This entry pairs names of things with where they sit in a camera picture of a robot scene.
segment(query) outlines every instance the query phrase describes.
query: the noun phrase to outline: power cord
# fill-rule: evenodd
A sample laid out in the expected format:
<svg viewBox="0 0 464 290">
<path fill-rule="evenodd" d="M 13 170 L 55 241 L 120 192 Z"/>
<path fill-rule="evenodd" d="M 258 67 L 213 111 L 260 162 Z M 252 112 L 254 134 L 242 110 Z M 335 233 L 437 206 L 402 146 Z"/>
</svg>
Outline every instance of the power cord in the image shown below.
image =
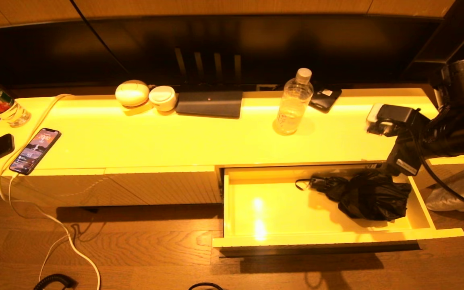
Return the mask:
<svg viewBox="0 0 464 290">
<path fill-rule="evenodd" d="M 24 149 L 24 147 L 26 147 L 26 145 L 29 143 L 29 141 L 31 140 L 31 138 L 33 137 L 33 134 L 35 134 L 35 132 L 37 131 L 37 129 L 42 125 L 42 123 L 44 122 L 44 119 L 46 118 L 46 116 L 49 114 L 49 112 L 51 111 L 51 109 L 53 108 L 53 106 L 55 106 L 55 104 L 60 101 L 60 99 L 62 99 L 63 97 L 66 97 L 66 96 L 70 96 L 70 94 L 61 94 L 61 95 L 58 95 L 57 97 L 55 97 L 55 99 L 53 99 L 53 101 L 48 105 L 48 107 L 46 108 L 46 110 L 44 110 L 44 112 L 42 113 L 41 117 L 39 118 L 39 121 L 37 121 L 37 124 L 35 125 L 35 127 L 31 130 L 30 134 L 28 135 L 28 137 L 26 138 L 25 142 L 24 142 L 24 145 L 22 145 L 20 148 L 18 148 L 18 150 L 16 150 L 14 152 L 14 154 L 11 154 L 11 156 L 3 163 L 1 169 L 0 169 L 0 196 L 2 198 L 2 200 L 4 201 L 7 201 L 9 204 L 10 204 L 10 207 L 13 209 L 13 211 L 19 215 L 20 217 L 22 218 L 31 218 L 31 217 L 26 217 L 24 215 L 21 215 L 16 209 L 15 207 L 13 206 L 13 203 L 12 203 L 12 184 L 14 182 L 14 180 L 20 175 L 19 173 L 15 173 L 11 178 L 10 178 L 10 181 L 9 181 L 9 184 L 8 184 L 8 200 L 6 199 L 4 193 L 2 192 L 2 186 L 1 186 L 1 177 L 4 173 L 4 171 L 8 168 L 8 166 L 10 165 L 11 161 L 16 157 L 16 155 L 20 154 L 21 151 Z M 54 222 L 56 222 L 57 224 L 59 224 L 60 226 L 62 226 L 62 228 L 66 231 L 66 235 L 64 237 L 62 237 L 61 239 L 59 239 L 57 242 L 53 243 L 53 245 L 50 247 L 50 250 L 48 251 L 48 254 L 46 255 L 46 258 L 44 259 L 44 263 L 42 264 L 42 267 L 41 267 L 41 271 L 39 273 L 39 281 L 40 281 L 40 277 L 42 276 L 42 270 L 44 269 L 44 265 L 46 264 L 46 261 L 48 260 L 49 258 L 49 255 L 50 255 L 50 252 L 52 251 L 53 247 L 59 242 L 61 241 L 62 239 L 68 237 L 68 240 L 69 240 L 69 244 L 72 248 L 72 250 L 77 254 L 79 255 L 80 257 L 84 258 L 93 268 L 94 268 L 94 271 L 96 272 L 96 277 L 97 277 L 97 287 L 96 287 L 96 290 L 99 290 L 100 287 L 101 287 L 101 276 L 99 275 L 99 270 L 98 270 L 98 267 L 96 266 L 96 264 L 94 264 L 94 262 L 89 258 L 87 257 L 86 255 L 84 255 L 83 253 L 81 253 L 74 245 L 74 242 L 73 242 L 73 239 L 70 235 L 70 232 L 68 230 L 68 228 L 61 222 L 59 221 L 58 219 L 56 219 L 55 217 L 51 216 L 51 215 L 48 215 L 47 213 L 45 213 L 37 204 L 33 203 L 33 202 L 30 202 L 30 201 L 24 201 L 24 200 L 15 200 L 14 202 L 26 202 L 26 203 L 31 203 L 32 205 L 35 206 L 35 208 L 42 214 L 44 215 L 46 218 L 50 219 L 50 220 L 53 220 Z"/>
<path fill-rule="evenodd" d="M 446 183 L 444 183 L 434 172 L 433 170 L 431 169 L 431 167 L 429 167 L 429 164 L 427 164 L 427 162 L 425 161 L 425 158 L 423 156 L 423 149 L 422 149 L 422 144 L 421 144 L 421 140 L 422 140 L 422 137 L 423 137 L 423 132 L 420 131 L 420 134 L 418 135 L 418 138 L 416 138 L 416 136 L 414 135 L 413 132 L 411 132 L 411 130 L 408 129 L 408 131 L 410 132 L 411 134 L 411 137 L 413 138 L 413 143 L 414 143 L 414 146 L 416 148 L 416 152 L 418 153 L 418 157 L 420 158 L 420 162 L 422 163 L 422 165 L 424 166 L 424 168 L 426 169 L 426 171 L 429 173 L 429 175 L 441 186 L 443 187 L 443 189 L 445 189 L 448 193 L 452 194 L 453 196 L 457 197 L 459 200 L 461 200 L 462 202 L 464 202 L 464 197 L 462 195 L 460 195 L 459 193 L 457 193 L 456 191 L 454 191 L 453 189 L 451 189 L 448 185 L 446 185 Z"/>
<path fill-rule="evenodd" d="M 92 27 L 92 25 L 89 23 L 89 21 L 85 18 L 85 16 L 83 15 L 83 13 L 81 13 L 80 11 L 80 8 L 78 8 L 78 5 L 76 5 L 76 3 L 74 2 L 74 0 L 69 0 L 71 2 L 71 5 L 72 7 L 76 10 L 76 12 L 80 15 L 81 19 L 83 20 L 83 22 L 85 22 L 85 24 L 87 25 L 87 27 L 91 30 L 92 34 L 94 34 L 94 36 L 99 40 L 99 42 L 101 42 L 101 44 L 105 47 L 105 49 L 108 51 L 108 53 L 110 53 L 110 55 L 112 56 L 112 58 L 119 64 L 119 66 L 128 74 L 130 75 L 130 72 L 125 68 L 125 66 L 121 63 L 121 61 L 119 61 L 118 57 L 114 54 L 114 52 L 112 52 L 112 50 L 107 46 L 107 44 L 105 43 L 105 41 L 103 41 L 103 39 L 99 36 L 99 34 L 96 32 L 96 30 L 94 29 L 94 27 Z"/>
</svg>

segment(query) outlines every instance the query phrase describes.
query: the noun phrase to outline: white cable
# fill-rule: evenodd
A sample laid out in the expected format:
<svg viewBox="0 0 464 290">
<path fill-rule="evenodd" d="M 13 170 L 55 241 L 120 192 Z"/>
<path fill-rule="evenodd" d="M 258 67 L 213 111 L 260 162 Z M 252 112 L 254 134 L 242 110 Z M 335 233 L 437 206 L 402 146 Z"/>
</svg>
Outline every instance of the white cable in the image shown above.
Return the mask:
<svg viewBox="0 0 464 290">
<path fill-rule="evenodd" d="M 11 189 L 12 189 L 12 183 L 13 181 L 15 180 L 15 178 L 17 178 L 19 176 L 19 173 L 15 173 L 12 178 L 10 179 L 10 182 L 8 184 L 8 200 L 5 198 L 5 195 L 4 193 L 2 192 L 2 186 L 1 186 L 1 176 L 3 174 L 3 172 L 7 169 L 7 167 L 10 165 L 11 163 L 11 160 L 13 160 L 13 158 L 15 158 L 18 154 L 21 153 L 21 151 L 24 149 L 24 147 L 26 147 L 26 145 L 29 143 L 30 139 L 33 137 L 33 134 L 35 134 L 35 131 L 37 131 L 37 129 L 40 127 L 40 125 L 42 125 L 42 122 L 44 121 L 44 119 L 46 118 L 46 116 L 48 115 L 48 113 L 51 111 L 51 109 L 53 108 L 53 106 L 60 100 L 62 99 L 63 97 L 67 96 L 67 95 L 70 95 L 70 94 L 61 94 L 61 95 L 58 95 L 57 97 L 55 97 L 55 99 L 48 105 L 48 107 L 46 108 L 46 110 L 42 113 L 41 117 L 39 118 L 39 121 L 37 122 L 37 124 L 35 125 L 35 127 L 33 128 L 33 130 L 31 130 L 30 134 L 28 135 L 28 137 L 26 138 L 25 140 L 25 143 L 24 145 L 22 145 L 21 147 L 18 148 L 18 150 L 16 150 L 14 152 L 14 154 L 12 154 L 6 161 L 5 163 L 3 163 L 1 169 L 0 169 L 0 196 L 2 198 L 2 200 L 4 201 L 7 201 L 9 202 L 10 204 L 10 207 L 13 209 L 13 211 L 15 211 L 15 213 L 17 213 L 20 217 L 23 217 L 23 218 L 29 218 L 29 217 L 26 217 L 26 216 L 23 216 L 21 215 L 20 213 L 18 213 L 15 208 L 13 207 L 13 204 L 12 204 L 12 196 L 11 196 Z M 73 242 L 73 239 L 69 233 L 69 230 L 68 228 L 61 222 L 59 221 L 58 219 L 54 218 L 53 216 L 50 216 L 48 215 L 47 213 L 44 213 L 44 211 L 37 205 L 37 204 L 34 204 L 33 202 L 30 202 L 30 201 L 24 201 L 24 200 L 19 200 L 19 202 L 28 202 L 28 203 L 31 203 L 35 206 L 35 208 L 37 208 L 38 211 L 40 211 L 40 213 L 42 215 L 44 215 L 46 218 L 49 218 L 50 220 L 53 220 L 54 222 L 58 223 L 59 225 L 62 226 L 62 228 L 66 231 L 67 233 L 67 237 L 69 238 L 69 244 L 72 248 L 72 250 L 77 254 L 79 255 L 80 257 L 84 258 L 93 268 L 94 268 L 94 271 L 96 272 L 96 277 L 97 277 L 97 280 L 98 280 L 98 283 L 97 283 L 97 287 L 96 287 L 96 290 L 99 290 L 100 286 L 101 286 L 101 276 L 99 275 L 99 270 L 98 270 L 98 267 L 96 266 L 96 264 L 94 264 L 94 262 L 92 262 L 91 259 L 89 259 L 89 257 L 85 256 L 83 253 L 81 253 L 78 249 L 76 249 L 75 245 L 74 245 L 74 242 Z M 46 260 L 48 259 L 48 256 L 50 255 L 50 252 L 48 252 L 48 255 L 46 255 L 46 259 L 44 260 L 44 263 L 42 264 L 42 268 L 41 268 L 41 273 L 39 274 L 39 277 L 42 275 L 42 269 L 44 268 L 44 265 L 46 264 Z"/>
<path fill-rule="evenodd" d="M 41 277 L 42 277 L 42 270 L 44 270 L 44 266 L 46 265 L 46 262 L 48 261 L 48 258 L 50 257 L 50 253 L 51 253 L 51 250 L 53 250 L 53 247 L 58 244 L 61 240 L 67 238 L 68 235 L 65 235 L 63 237 L 61 237 L 60 239 L 57 239 L 57 242 L 54 242 L 51 246 L 50 246 L 50 250 L 48 251 L 47 255 L 46 255 L 46 258 L 44 258 L 44 262 L 42 263 L 42 267 L 40 268 L 40 273 L 39 273 L 39 282 L 41 281 Z"/>
<path fill-rule="evenodd" d="M 11 156 L 9 156 L 8 159 L 1 165 L 1 168 L 0 168 L 0 196 L 1 196 L 2 200 L 7 201 L 5 195 L 3 194 L 2 188 L 1 188 L 1 176 L 3 175 L 3 172 L 5 172 L 5 170 L 10 166 L 12 160 L 14 158 L 16 158 L 18 154 L 21 153 L 21 151 L 24 149 L 24 147 L 26 147 L 26 145 L 28 145 L 30 139 L 35 134 L 35 131 L 37 131 L 37 129 L 40 127 L 40 125 L 42 125 L 42 122 L 44 122 L 44 119 L 50 113 L 53 106 L 55 106 L 55 104 L 58 101 L 60 101 L 60 99 L 62 99 L 63 97 L 66 97 L 68 95 L 72 95 L 72 94 L 59 94 L 57 97 L 55 97 L 55 99 L 53 99 L 53 101 L 51 101 L 51 103 L 48 105 L 46 110 L 44 110 L 44 112 L 40 116 L 39 121 L 37 121 L 37 124 L 35 125 L 35 127 L 30 131 L 30 134 L 25 139 L 24 144 L 21 147 L 19 147 L 17 150 L 15 150 L 15 152 L 13 154 L 11 154 Z"/>
</svg>

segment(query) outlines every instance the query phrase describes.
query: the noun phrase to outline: open drawer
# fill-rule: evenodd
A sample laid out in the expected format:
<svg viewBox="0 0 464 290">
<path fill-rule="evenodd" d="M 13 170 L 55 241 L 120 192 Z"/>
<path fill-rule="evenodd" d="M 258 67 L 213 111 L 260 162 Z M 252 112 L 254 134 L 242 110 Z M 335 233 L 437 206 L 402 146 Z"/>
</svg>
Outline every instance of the open drawer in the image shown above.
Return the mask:
<svg viewBox="0 0 464 290">
<path fill-rule="evenodd" d="M 413 190 L 406 216 L 391 222 L 350 219 L 337 202 L 314 190 L 295 187 L 299 178 L 351 178 L 366 165 L 259 167 L 225 169 L 223 237 L 216 248 L 255 246 L 331 246 L 399 242 L 463 236 L 462 229 L 437 230 L 413 178 L 398 176 Z"/>
</svg>

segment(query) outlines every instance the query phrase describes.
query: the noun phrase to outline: white round container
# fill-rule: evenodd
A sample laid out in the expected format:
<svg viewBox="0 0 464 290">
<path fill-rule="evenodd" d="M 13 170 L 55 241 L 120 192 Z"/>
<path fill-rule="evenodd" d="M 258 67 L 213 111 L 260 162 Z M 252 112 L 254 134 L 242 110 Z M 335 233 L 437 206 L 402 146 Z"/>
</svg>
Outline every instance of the white round container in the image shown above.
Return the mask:
<svg viewBox="0 0 464 290">
<path fill-rule="evenodd" d="M 116 88 L 116 99 L 126 107 L 137 107 L 148 101 L 149 88 L 142 81 L 132 79 Z"/>
<path fill-rule="evenodd" d="M 153 88 L 149 92 L 149 100 L 153 107 L 162 112 L 173 110 L 176 105 L 175 90 L 170 86 Z"/>
</svg>

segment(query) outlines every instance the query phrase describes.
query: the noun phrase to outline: black cable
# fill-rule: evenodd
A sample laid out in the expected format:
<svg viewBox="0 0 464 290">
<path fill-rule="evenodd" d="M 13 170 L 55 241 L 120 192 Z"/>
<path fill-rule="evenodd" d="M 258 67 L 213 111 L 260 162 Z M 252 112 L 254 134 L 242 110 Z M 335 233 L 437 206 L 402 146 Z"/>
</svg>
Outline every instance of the black cable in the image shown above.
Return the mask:
<svg viewBox="0 0 464 290">
<path fill-rule="evenodd" d="M 83 22 L 85 22 L 85 24 L 87 25 L 87 27 L 92 31 L 92 34 L 94 34 L 94 36 L 101 42 L 101 44 L 103 44 L 103 46 L 107 49 L 107 51 L 110 53 L 110 55 L 114 58 L 114 60 L 119 64 L 119 66 L 121 66 L 121 68 L 128 74 L 128 75 L 131 75 L 130 72 L 125 68 L 125 66 L 121 63 L 121 61 L 119 61 L 118 57 L 110 50 L 110 48 L 107 46 L 107 44 L 105 43 L 105 41 L 103 41 L 103 39 L 99 36 L 99 34 L 96 32 L 96 30 L 94 30 L 94 28 L 92 27 L 92 25 L 89 23 L 89 21 L 85 18 L 85 16 L 83 16 L 83 14 L 81 13 L 80 9 L 78 8 L 78 6 L 76 5 L 76 3 L 74 2 L 74 0 L 70 0 L 71 2 L 71 5 L 74 7 L 74 9 L 76 9 L 76 12 L 78 12 L 78 14 L 80 15 L 81 19 L 83 20 Z"/>
<path fill-rule="evenodd" d="M 193 289 L 198 288 L 198 287 L 201 287 L 201 286 L 210 286 L 210 287 L 216 288 L 217 290 L 223 290 L 223 288 L 221 288 L 219 285 L 214 284 L 214 283 L 209 283 L 209 282 L 198 283 L 198 284 L 192 285 L 192 286 L 189 288 L 189 290 L 193 290 Z"/>
<path fill-rule="evenodd" d="M 49 275 L 42 279 L 39 284 L 33 288 L 33 290 L 43 290 L 46 286 L 50 285 L 53 282 L 59 282 L 64 285 L 64 289 L 66 288 L 74 288 L 76 286 L 76 281 L 69 276 L 63 274 L 53 274 Z"/>
<path fill-rule="evenodd" d="M 459 200 L 461 200 L 462 202 L 464 202 L 464 197 L 462 195 L 460 195 L 459 193 L 457 193 L 456 191 L 454 191 L 453 189 L 451 189 L 448 185 L 446 185 L 434 172 L 433 170 L 431 169 L 431 167 L 429 167 L 429 164 L 427 164 L 427 162 L 425 161 L 425 158 L 422 154 L 422 145 L 421 145 L 421 140 L 422 140 L 422 135 L 423 135 L 423 132 L 420 132 L 420 134 L 418 135 L 418 138 L 416 138 L 416 136 L 414 135 L 413 132 L 411 132 L 411 130 L 409 131 L 410 134 L 411 134 L 411 137 L 413 138 L 413 142 L 414 142 L 414 146 L 416 147 L 416 151 L 418 153 L 418 157 L 420 158 L 420 162 L 422 163 L 422 165 L 424 166 L 424 168 L 426 169 L 426 171 L 429 173 L 429 175 L 441 186 L 443 187 L 443 189 L 445 189 L 448 193 L 452 194 L 453 196 L 457 197 Z"/>
</svg>

